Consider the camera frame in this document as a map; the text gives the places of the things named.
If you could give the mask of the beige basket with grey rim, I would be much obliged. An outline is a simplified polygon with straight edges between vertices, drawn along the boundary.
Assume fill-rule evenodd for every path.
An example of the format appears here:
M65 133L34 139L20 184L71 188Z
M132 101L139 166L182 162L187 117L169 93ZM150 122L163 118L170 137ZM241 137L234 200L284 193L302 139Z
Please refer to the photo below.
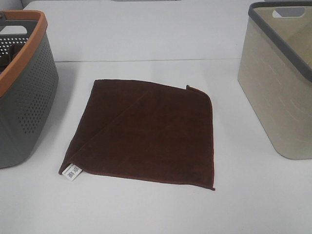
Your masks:
M252 3L238 82L274 149L312 157L312 3Z

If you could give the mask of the grey basket with orange rim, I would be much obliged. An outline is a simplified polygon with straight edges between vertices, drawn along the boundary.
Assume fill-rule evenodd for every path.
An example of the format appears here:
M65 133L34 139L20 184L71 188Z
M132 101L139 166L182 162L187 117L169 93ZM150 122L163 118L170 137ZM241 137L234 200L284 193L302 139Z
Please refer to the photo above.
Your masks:
M2 27L26 33L0 37L0 166L29 158L49 116L59 76L42 11L2 10Z

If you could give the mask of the brown towel with white label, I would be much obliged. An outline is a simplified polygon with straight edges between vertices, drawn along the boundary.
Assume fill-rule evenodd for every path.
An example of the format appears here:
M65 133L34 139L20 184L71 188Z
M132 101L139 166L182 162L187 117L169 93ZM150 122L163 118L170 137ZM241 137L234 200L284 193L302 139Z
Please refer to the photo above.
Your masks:
M101 176L214 189L209 96L138 80L98 79L63 163Z

